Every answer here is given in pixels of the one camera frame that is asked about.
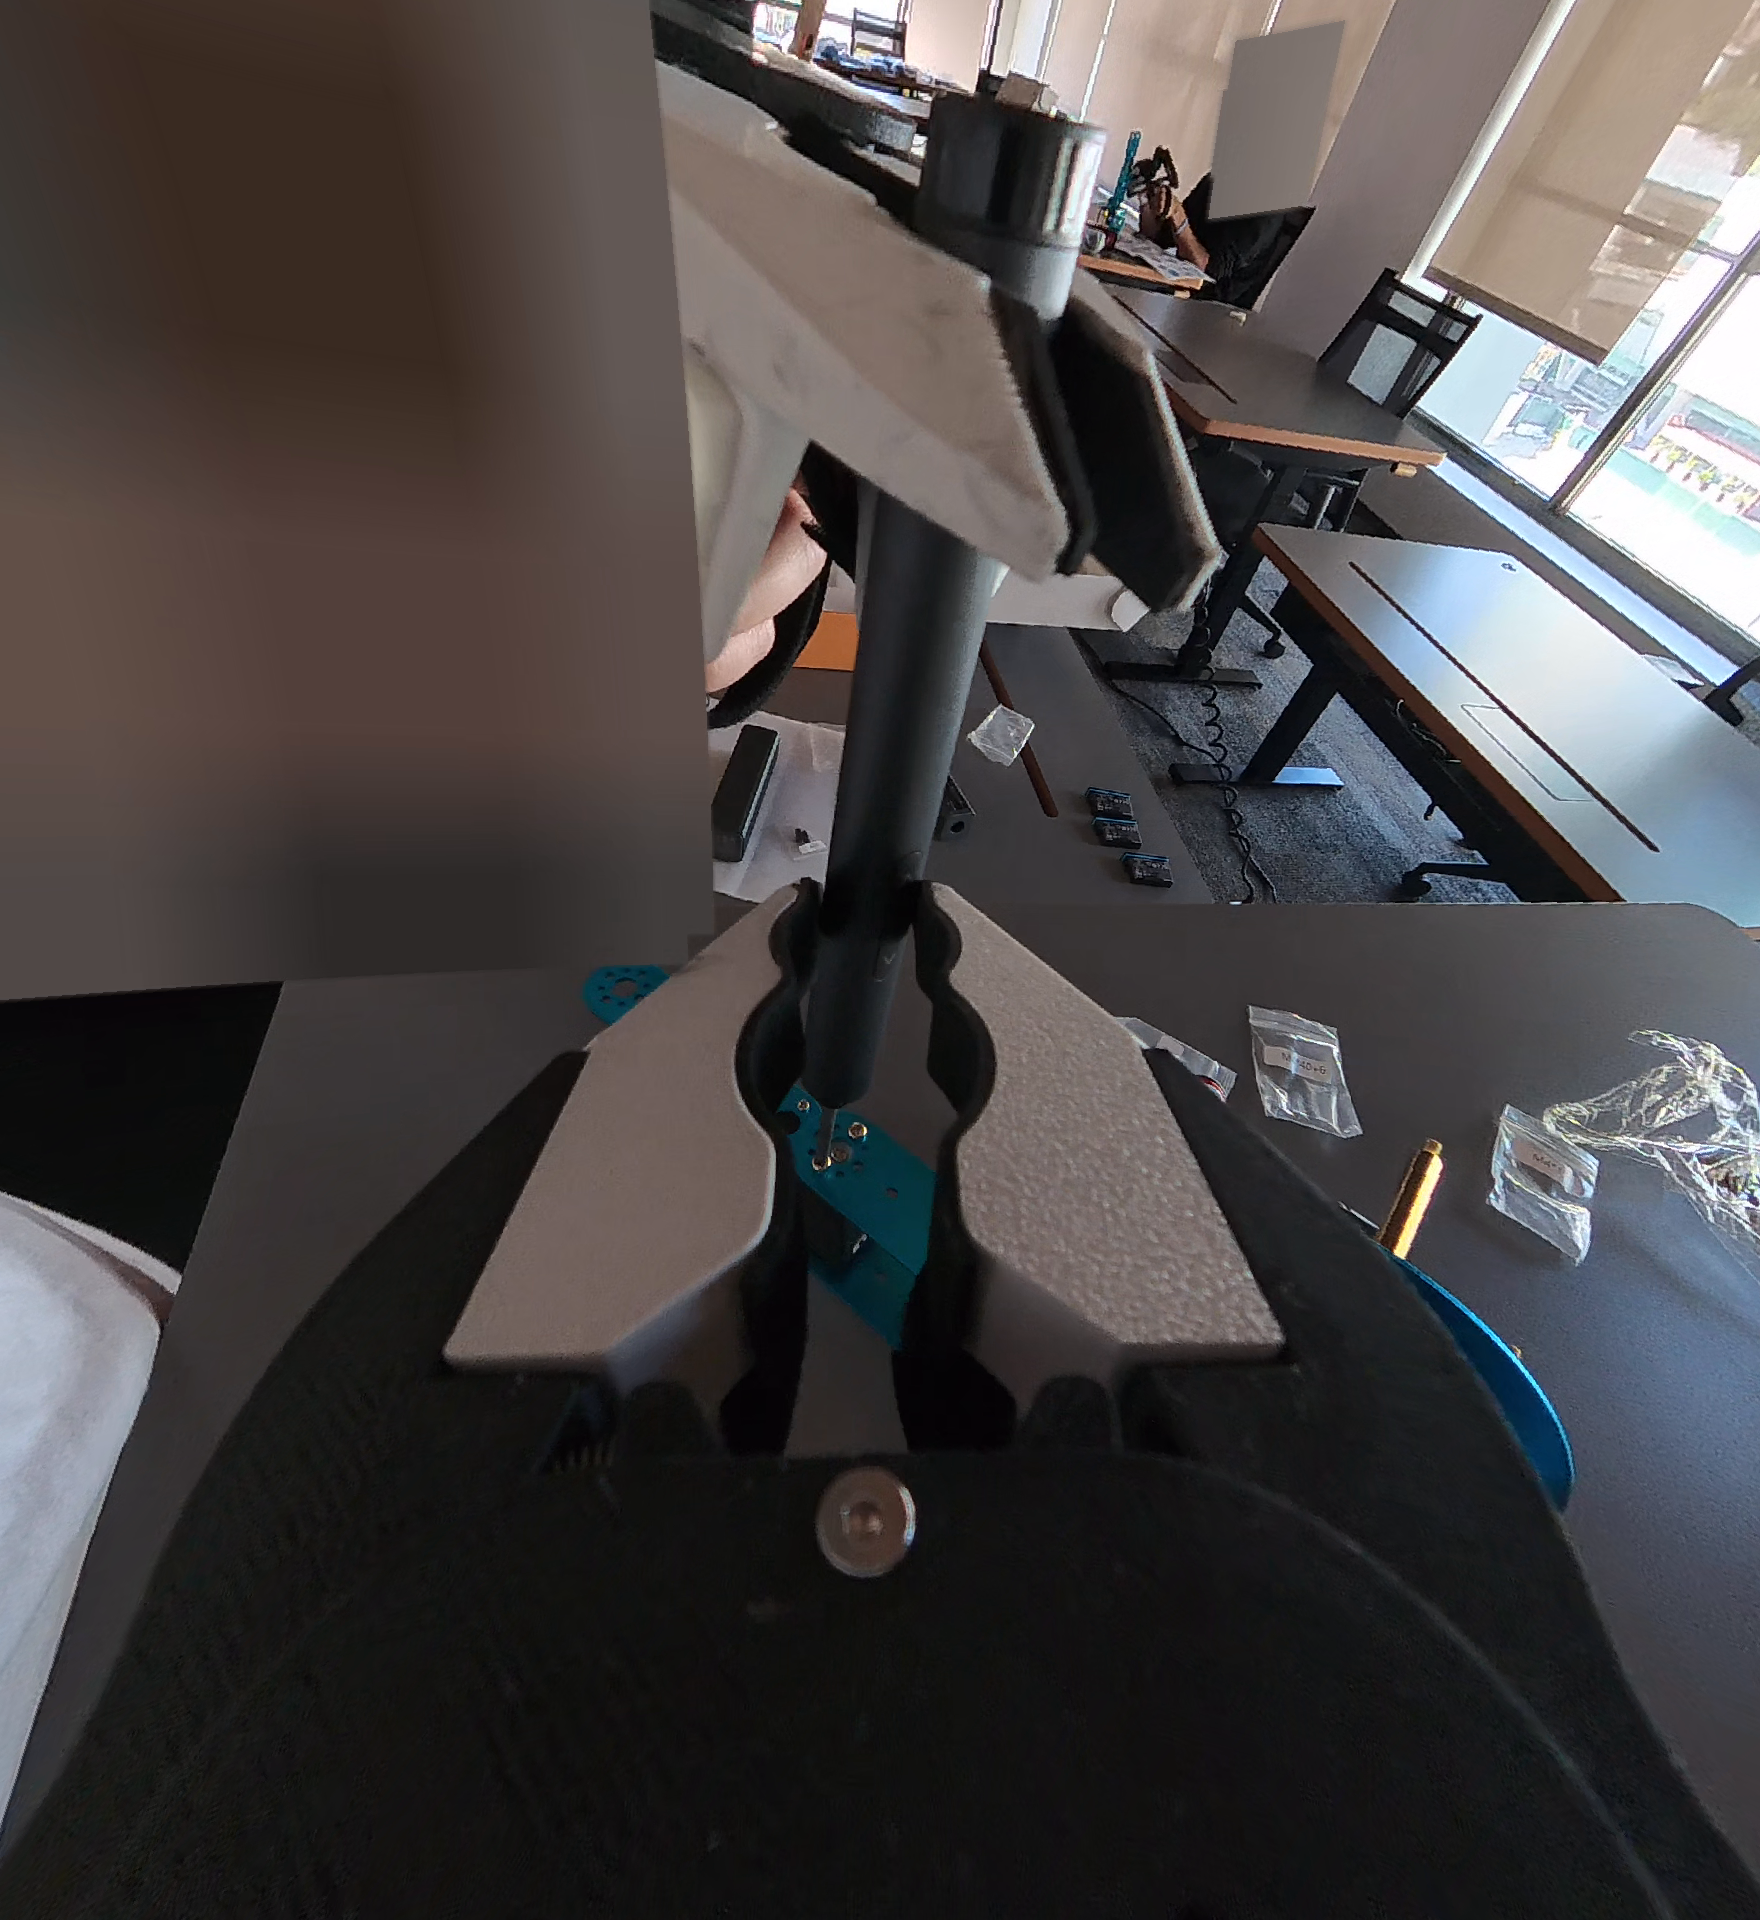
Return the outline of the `long black box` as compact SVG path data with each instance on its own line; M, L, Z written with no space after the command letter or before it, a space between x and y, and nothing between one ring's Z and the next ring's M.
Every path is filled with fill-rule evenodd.
M738 864L748 856L778 751L778 732L760 723L738 727L709 807L712 853L719 864Z

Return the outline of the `black office chair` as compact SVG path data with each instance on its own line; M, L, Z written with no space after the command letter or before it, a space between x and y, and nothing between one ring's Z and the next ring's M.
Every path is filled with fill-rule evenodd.
M1319 364L1375 406L1405 419L1483 317L1433 299L1384 267Z

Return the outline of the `blue round metal disc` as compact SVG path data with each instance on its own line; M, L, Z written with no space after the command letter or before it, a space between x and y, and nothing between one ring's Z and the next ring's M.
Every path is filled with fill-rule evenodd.
M1493 1331L1476 1310L1468 1308L1412 1261L1396 1256L1396 1263L1493 1393L1547 1499L1556 1511L1564 1513L1577 1481L1577 1465L1562 1417L1550 1395L1540 1388L1517 1346Z

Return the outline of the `black metal tube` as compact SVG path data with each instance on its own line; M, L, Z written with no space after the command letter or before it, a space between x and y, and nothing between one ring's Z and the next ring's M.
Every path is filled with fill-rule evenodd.
M1068 507L1068 532L1042 556L1049 570L1058 553L1085 556L1094 527L1053 337L1103 142L1102 130L1040 108L1014 77L980 77L972 96L933 104L915 190L918 236L994 287L1010 367ZM975 547L869 480L858 500L860 654L799 1072L819 1117L817 1166L831 1160L837 1115L873 1080L997 591Z

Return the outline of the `beige roller blind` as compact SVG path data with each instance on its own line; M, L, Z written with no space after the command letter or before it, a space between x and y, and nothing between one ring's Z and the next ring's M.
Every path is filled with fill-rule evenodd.
M1428 275L1602 363L1760 163L1760 2L1581 2Z

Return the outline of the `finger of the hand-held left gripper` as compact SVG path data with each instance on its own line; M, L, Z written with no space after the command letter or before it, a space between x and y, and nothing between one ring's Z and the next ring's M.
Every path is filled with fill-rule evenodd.
M660 67L681 338L856 473L1028 581L1071 515L978 267L799 154L762 108Z
M1053 383L1072 529L1058 568L1095 559L1150 611L1191 609L1225 549L1146 337L1098 282L1053 328Z

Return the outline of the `dark desk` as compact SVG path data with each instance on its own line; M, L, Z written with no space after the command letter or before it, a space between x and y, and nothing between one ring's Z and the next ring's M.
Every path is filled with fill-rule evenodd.
M1655 1169L1612 1160L1566 1268L1487 1205L1499 1108L1634 1077L1637 1029L1719 1042L1760 1090L1760 942L1698 906L1152 904L1091 877L1079 828L983 908L1121 1014L1247 1059L1253 1001L1332 1022L1359 1140L1276 1125L1327 1191L1378 1212L1443 1140L1421 1265L1513 1337L1579 1461L1571 1532L1625 1665L1760 1876L1760 1280ZM290 983L265 1033L162 1339L2 1840L98 1700L195 1473L268 1356L374 1231L547 1060L588 1040L567 972Z

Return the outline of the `person's left hand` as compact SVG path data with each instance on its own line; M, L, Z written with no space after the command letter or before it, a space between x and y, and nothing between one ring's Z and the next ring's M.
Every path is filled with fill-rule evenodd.
M706 664L709 700L726 694L767 659L776 643L776 616L813 589L827 566L829 555L813 537L809 504L791 488L734 628L720 654Z

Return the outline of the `wood-edged office desk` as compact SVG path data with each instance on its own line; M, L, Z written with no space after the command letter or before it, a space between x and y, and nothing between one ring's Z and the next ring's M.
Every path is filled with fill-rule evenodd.
M1311 661L1241 789L1345 702L1487 856L1408 871L1522 900L1694 904L1760 937L1760 748L1510 556L1261 527Z
M1268 465L1343 472L1437 467L1443 451L1305 351L1209 300L1113 287L1140 328L1178 419Z

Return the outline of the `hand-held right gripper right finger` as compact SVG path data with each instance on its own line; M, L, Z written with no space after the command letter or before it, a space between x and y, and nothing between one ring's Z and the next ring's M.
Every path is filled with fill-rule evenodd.
M951 1123L903 1356L999 1383L1278 1356L1154 1057L945 885L920 894L915 979Z

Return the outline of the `person's white shirt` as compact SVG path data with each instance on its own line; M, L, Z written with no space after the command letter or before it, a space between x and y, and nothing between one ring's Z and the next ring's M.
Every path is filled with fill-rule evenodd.
M177 1285L0 1191L0 1825Z

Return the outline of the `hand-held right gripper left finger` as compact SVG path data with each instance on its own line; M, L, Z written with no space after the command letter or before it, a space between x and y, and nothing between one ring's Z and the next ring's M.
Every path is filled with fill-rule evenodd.
M462 1371L795 1388L807 1278L788 1147L742 1051L792 1005L781 888L596 1039L452 1335Z

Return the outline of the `crumpled clear plastic wrap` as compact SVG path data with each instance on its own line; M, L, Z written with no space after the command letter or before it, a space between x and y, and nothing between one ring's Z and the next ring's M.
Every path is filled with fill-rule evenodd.
M1545 1107L1545 1125L1594 1154L1620 1154L1661 1174L1760 1280L1760 1090L1709 1040L1660 1029L1634 1033L1651 1051L1636 1077Z

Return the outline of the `blue metal bracket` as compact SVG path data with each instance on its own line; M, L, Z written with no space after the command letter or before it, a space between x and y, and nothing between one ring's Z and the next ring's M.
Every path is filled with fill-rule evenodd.
M892 1348L926 1261L936 1174L858 1110L834 1115L827 1158L814 1147L821 1107L795 1085L778 1117L800 1185L809 1271Z

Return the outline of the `brass standoff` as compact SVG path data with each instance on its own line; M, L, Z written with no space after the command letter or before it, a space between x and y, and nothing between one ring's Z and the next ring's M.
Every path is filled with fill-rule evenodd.
M1424 1140L1408 1162L1385 1212L1378 1242L1396 1258L1408 1261L1443 1178L1443 1141Z

